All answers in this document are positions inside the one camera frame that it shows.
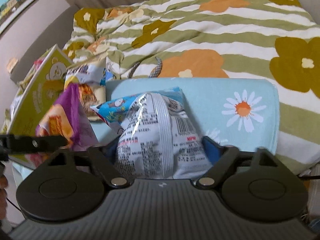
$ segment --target striped bedding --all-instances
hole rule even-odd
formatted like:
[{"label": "striped bedding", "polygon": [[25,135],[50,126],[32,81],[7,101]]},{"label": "striped bedding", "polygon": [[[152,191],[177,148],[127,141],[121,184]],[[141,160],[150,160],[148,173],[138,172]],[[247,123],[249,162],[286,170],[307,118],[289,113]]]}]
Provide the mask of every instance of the striped bedding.
[{"label": "striped bedding", "polygon": [[74,62],[106,51],[116,79],[161,67],[158,77],[267,79],[280,98],[277,157],[294,173],[318,162],[320,26],[297,0],[150,0],[101,10],[76,13],[64,47]]}]

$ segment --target white logo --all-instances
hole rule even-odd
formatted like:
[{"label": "white logo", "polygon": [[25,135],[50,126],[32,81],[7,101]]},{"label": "white logo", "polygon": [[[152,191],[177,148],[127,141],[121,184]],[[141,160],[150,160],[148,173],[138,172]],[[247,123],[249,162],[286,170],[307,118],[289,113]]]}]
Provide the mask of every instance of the white logo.
[{"label": "white logo", "polygon": [[159,183],[158,185],[159,185],[159,187],[167,186],[167,184],[166,184],[165,182],[163,182],[163,183]]}]

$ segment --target orange daisy center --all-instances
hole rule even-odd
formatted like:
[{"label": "orange daisy center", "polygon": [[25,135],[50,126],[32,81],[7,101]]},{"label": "orange daisy center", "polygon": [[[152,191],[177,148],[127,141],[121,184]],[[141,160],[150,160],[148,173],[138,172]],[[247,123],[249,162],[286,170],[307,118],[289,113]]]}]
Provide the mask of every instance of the orange daisy center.
[{"label": "orange daisy center", "polygon": [[248,105],[247,102],[242,101],[241,103],[236,105],[236,112],[241,117],[248,116],[250,114],[251,107]]}]

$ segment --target silver bolt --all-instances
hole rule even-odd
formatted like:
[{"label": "silver bolt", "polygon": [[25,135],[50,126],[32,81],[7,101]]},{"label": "silver bolt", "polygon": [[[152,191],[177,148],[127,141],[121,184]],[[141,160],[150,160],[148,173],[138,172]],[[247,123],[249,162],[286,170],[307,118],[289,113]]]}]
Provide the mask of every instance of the silver bolt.
[{"label": "silver bolt", "polygon": [[214,184],[214,179],[209,178],[209,177],[204,177],[204,178],[199,179],[199,183],[202,186],[211,186]]},{"label": "silver bolt", "polygon": [[111,180],[111,183],[115,186],[123,186],[127,183],[127,180],[125,178],[113,178]]}]

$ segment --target human hand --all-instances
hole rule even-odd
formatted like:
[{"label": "human hand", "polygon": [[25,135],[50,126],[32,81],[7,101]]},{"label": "human hand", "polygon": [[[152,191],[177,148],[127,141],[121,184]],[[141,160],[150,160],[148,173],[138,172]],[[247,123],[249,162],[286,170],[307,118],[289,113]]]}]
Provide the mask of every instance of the human hand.
[{"label": "human hand", "polygon": [[0,178],[0,220],[4,219],[7,214],[7,192],[5,188],[8,186],[7,178],[2,175]]}]

